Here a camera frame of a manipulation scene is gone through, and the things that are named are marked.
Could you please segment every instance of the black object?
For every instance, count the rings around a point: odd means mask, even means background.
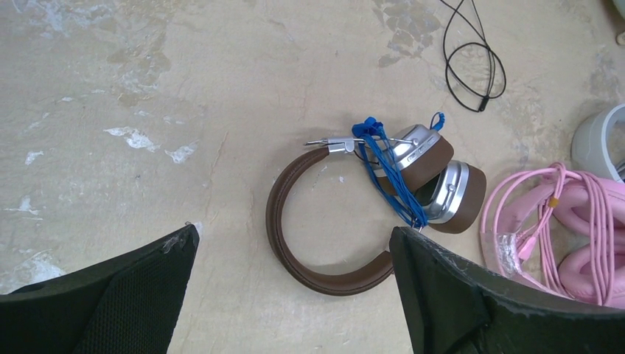
[[[445,6],[449,7],[451,10],[453,10],[453,14],[450,17],[449,22],[447,22],[447,26],[445,27],[445,32],[443,34],[443,56],[445,58],[445,82],[447,83],[447,88],[450,90],[450,93],[452,94],[453,98],[455,98],[455,100],[458,101],[458,103],[461,106],[465,107],[466,109],[468,109],[471,112],[478,113],[478,112],[483,112],[486,109],[486,105],[488,104],[488,102],[491,99],[495,99],[495,98],[500,97],[503,94],[503,92],[506,90],[506,85],[507,85],[506,70],[503,68],[503,64],[501,63],[501,59],[499,58],[499,56],[495,53],[495,51],[492,50],[492,48],[490,47],[490,45],[486,41],[486,33],[484,33],[484,27],[482,26],[482,20],[480,18],[480,15],[478,14],[478,8],[475,6],[475,1],[474,0],[470,0],[472,8],[473,8],[473,11],[475,12],[475,17],[478,18],[478,26],[480,27],[479,30],[477,28],[475,28],[475,26],[473,26],[471,24],[471,22],[467,19],[467,17],[465,17],[463,14],[461,14],[459,12],[460,6],[462,6],[462,4],[464,4],[464,1],[465,0],[460,0],[460,2],[458,3],[458,6],[453,7],[453,6],[449,5],[447,2],[445,2],[445,0],[441,0],[441,2]],[[451,22],[453,21],[453,19],[457,15],[460,16],[469,26],[471,26],[471,28],[473,29],[473,32],[475,32],[475,34],[478,35],[478,37],[480,38],[482,43],[475,42],[475,41],[473,41],[473,42],[466,42],[465,44],[462,44],[462,45],[456,47],[449,55],[447,55],[447,47],[446,47],[446,45],[447,45],[447,33],[449,32],[449,28],[450,28]],[[488,76],[488,84],[487,84],[487,87],[486,87],[486,90],[485,90],[484,94],[481,94],[476,89],[472,88],[467,83],[465,83],[458,76],[458,74],[453,70],[453,67],[451,66],[451,60],[452,60],[453,56],[458,54],[458,52],[461,49],[467,48],[468,46],[478,46],[478,47],[484,48],[484,50],[486,50],[486,56],[488,57],[488,60],[489,60],[489,76]],[[503,88],[501,89],[501,91],[499,93],[492,94],[493,86],[495,86],[495,75],[497,73],[497,66],[499,66],[501,68],[501,74],[503,75]],[[473,107],[469,107],[466,103],[463,103],[460,100],[458,95],[454,92],[453,87],[452,87],[452,85],[450,83],[450,78],[449,78],[450,73],[456,79],[456,81],[458,81],[460,86],[462,86],[465,90],[467,90],[468,92],[474,94],[475,96],[477,96],[478,98],[481,99],[480,106],[478,107],[478,109],[475,109]]]
[[[625,348],[625,311],[518,284],[408,227],[393,230],[390,248],[415,353],[621,353]]]
[[[188,225],[0,296],[0,353],[166,353],[198,242]]]

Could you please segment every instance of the brown headphones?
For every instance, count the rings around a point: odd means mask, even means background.
[[[430,226],[441,232],[460,233],[477,218],[486,193],[486,177],[479,169],[452,161],[453,147],[438,131],[415,125],[390,138],[392,153],[410,191],[423,204]],[[327,138],[311,144],[311,150],[291,162],[277,178],[269,194],[265,222],[269,244],[280,263],[301,284],[322,294],[348,296],[380,284],[393,273],[391,254],[384,251],[370,263],[348,274],[328,275],[302,265],[289,250],[282,233],[282,210],[297,179],[330,153],[352,153],[352,137]],[[380,186],[395,190],[384,171],[375,169]]]

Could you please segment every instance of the concrete floor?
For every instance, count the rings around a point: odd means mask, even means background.
[[[202,238],[171,353],[409,353],[394,279],[309,291],[270,251],[265,202],[303,142],[369,115],[393,134],[442,110],[455,157],[490,188],[568,162],[576,126],[623,99],[622,20],[605,1],[476,2],[509,79],[482,114],[444,84],[451,11],[435,0],[3,1],[0,294],[191,221]],[[459,24],[450,45],[472,38]],[[457,67],[483,82],[479,53]],[[336,271],[400,224],[353,157],[306,174],[284,217],[294,253]],[[475,225],[425,233],[481,262]]]

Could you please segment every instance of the blue string loop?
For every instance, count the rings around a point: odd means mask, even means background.
[[[439,121],[432,125],[430,124],[430,129],[440,130],[444,124],[444,114],[438,112]],[[386,136],[386,132],[384,131],[384,125],[381,122],[378,122],[375,118],[369,117],[364,122],[356,124],[352,127],[352,134],[355,137],[363,139],[365,143],[369,146],[372,153],[377,157],[378,162],[388,180],[391,182],[391,185],[397,191],[397,197],[389,195],[386,193],[380,183],[377,181],[377,177],[375,176],[373,167],[371,166],[371,162],[369,159],[369,155],[367,154],[367,150],[365,148],[365,144],[361,143],[358,145],[358,150],[363,157],[365,162],[365,167],[367,172],[369,173],[369,178],[373,181],[375,187],[382,193],[384,199],[393,207],[398,216],[406,222],[409,226],[422,228],[427,226],[427,216],[423,207],[416,200],[411,191],[406,187],[406,183],[404,182],[404,178],[402,177],[402,173],[397,166],[397,162],[395,161],[395,155],[393,150],[391,149],[391,144],[388,141],[388,137]],[[378,140],[383,142],[385,146],[385,151],[388,153],[384,153],[382,148],[377,144],[377,141],[374,137],[377,137]]]

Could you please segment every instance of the blue cord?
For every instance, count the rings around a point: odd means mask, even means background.
[[[444,114],[438,112],[439,122],[435,125],[430,124],[431,129],[439,130],[443,127],[444,124]],[[363,157],[365,162],[365,167],[367,172],[369,173],[369,178],[373,181],[375,187],[382,193],[384,199],[393,207],[395,212],[399,215],[401,219],[404,220],[409,226],[412,227],[425,227],[427,226],[427,216],[423,207],[416,200],[411,191],[406,187],[406,183],[404,182],[404,178],[402,177],[402,173],[399,170],[399,166],[397,166],[397,162],[395,161],[395,155],[393,154],[393,150],[391,149],[391,144],[388,141],[388,137],[386,136],[386,132],[384,131],[384,126],[381,122],[378,122],[375,118],[369,117],[363,123],[356,124],[352,127],[352,133],[355,137],[363,139],[366,144],[371,148],[373,154],[377,157],[380,166],[384,169],[388,180],[391,182],[391,185],[397,191],[397,197],[389,195],[384,192],[380,183],[377,181],[375,173],[373,171],[373,167],[371,166],[371,162],[369,161],[369,156],[365,149],[364,144],[359,144],[358,149],[360,154]],[[388,151],[388,155],[384,154],[383,150],[377,144],[374,136],[378,137],[380,141],[382,141],[385,145],[386,150]]]

